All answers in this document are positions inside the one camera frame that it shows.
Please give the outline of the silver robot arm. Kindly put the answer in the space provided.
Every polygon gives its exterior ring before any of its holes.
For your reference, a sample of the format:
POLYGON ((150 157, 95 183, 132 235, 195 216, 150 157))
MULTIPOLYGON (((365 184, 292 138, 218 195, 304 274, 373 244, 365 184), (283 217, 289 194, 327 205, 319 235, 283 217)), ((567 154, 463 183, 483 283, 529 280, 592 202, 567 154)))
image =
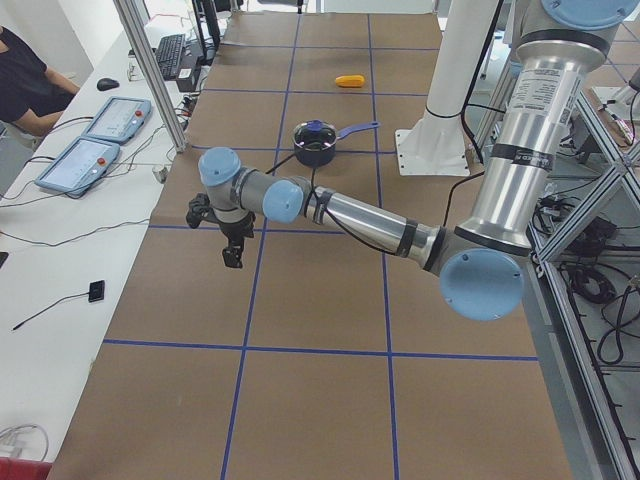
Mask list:
POLYGON ((198 163, 204 192, 189 204, 191 227, 208 221, 227 237, 226 266, 242 264, 257 215, 305 217, 365 245, 415 261, 436 275, 462 316, 492 321, 516 308, 524 289, 518 258, 530 251, 527 224, 550 172, 585 77, 599 68, 632 1, 533 1, 516 48, 522 66, 470 217, 453 230, 429 227, 318 186, 242 165, 216 147, 198 163))

